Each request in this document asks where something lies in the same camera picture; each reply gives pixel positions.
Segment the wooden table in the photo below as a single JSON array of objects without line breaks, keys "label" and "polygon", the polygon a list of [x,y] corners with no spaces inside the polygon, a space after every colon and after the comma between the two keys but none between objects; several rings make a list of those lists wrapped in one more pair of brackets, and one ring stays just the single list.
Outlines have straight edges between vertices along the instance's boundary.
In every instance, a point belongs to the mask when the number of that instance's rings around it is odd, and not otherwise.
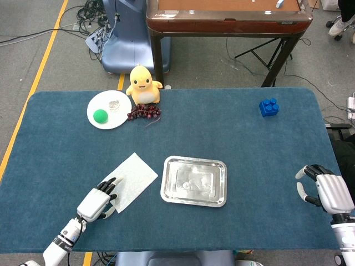
[{"label": "wooden table", "polygon": [[164,83],[161,38],[165,36],[256,37],[284,40],[262,86],[271,86],[287,57],[313,20],[307,0],[148,0],[156,79]]}]

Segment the table leg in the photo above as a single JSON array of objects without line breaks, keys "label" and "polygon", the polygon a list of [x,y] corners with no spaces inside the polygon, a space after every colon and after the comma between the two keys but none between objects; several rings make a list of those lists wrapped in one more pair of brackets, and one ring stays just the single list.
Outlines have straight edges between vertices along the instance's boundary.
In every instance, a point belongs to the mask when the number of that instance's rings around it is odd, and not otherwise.
[{"label": "table leg", "polygon": [[162,83],[164,87],[163,76],[163,58],[161,55],[161,38],[159,36],[150,36],[151,52],[153,54],[155,79]]},{"label": "table leg", "polygon": [[277,74],[280,72],[282,66],[286,62],[288,56],[291,54],[292,50],[296,46],[298,40],[302,34],[299,34],[295,37],[285,38],[285,44],[282,46],[280,53],[278,54],[274,64],[272,65],[268,75],[266,76],[264,82],[262,83],[262,87],[271,87],[273,81],[276,79]]}]

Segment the white plate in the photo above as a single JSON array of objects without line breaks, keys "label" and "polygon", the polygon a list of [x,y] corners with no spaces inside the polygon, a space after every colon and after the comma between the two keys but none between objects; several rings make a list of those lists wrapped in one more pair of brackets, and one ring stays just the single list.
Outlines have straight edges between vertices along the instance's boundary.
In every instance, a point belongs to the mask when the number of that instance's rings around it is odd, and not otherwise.
[{"label": "white plate", "polygon": [[[116,110],[110,110],[109,102],[117,101],[119,106]],[[100,124],[94,120],[94,112],[103,109],[108,114],[106,123]],[[128,96],[117,90],[107,90],[99,93],[88,104],[87,116],[90,123],[99,129],[114,129],[127,120],[127,114],[131,112],[132,104]]]}]

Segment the aluminum tray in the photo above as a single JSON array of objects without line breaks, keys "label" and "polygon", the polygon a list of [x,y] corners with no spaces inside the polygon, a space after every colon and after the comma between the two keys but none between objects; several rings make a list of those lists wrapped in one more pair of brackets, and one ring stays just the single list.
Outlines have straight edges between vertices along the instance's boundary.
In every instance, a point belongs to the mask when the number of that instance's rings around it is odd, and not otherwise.
[{"label": "aluminum tray", "polygon": [[164,162],[164,201],[222,207],[227,200],[227,166],[221,161],[170,156]]}]

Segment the robotic hand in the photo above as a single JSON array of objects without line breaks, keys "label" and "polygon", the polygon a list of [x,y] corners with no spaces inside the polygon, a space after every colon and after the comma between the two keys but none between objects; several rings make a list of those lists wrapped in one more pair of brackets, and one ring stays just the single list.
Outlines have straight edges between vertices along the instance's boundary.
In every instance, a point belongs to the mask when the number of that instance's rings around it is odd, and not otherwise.
[{"label": "robotic hand", "polygon": [[302,183],[297,182],[300,197],[332,215],[331,227],[344,258],[342,262],[341,257],[336,257],[336,263],[355,266],[355,218],[349,215],[355,206],[344,179],[320,165],[305,166],[296,174],[296,179],[304,175],[315,181],[318,198],[307,195]]},{"label": "robotic hand", "polygon": [[[115,211],[114,206],[106,212],[104,209],[110,201],[118,197],[117,194],[111,194],[111,192],[122,180],[122,178],[111,178],[100,183],[87,194],[77,208],[77,217],[69,221],[44,251],[45,266],[57,266],[65,255],[72,251],[80,235],[86,230],[87,223],[94,222],[96,219],[106,219]],[[20,266],[39,266],[39,264],[30,260]]]}]

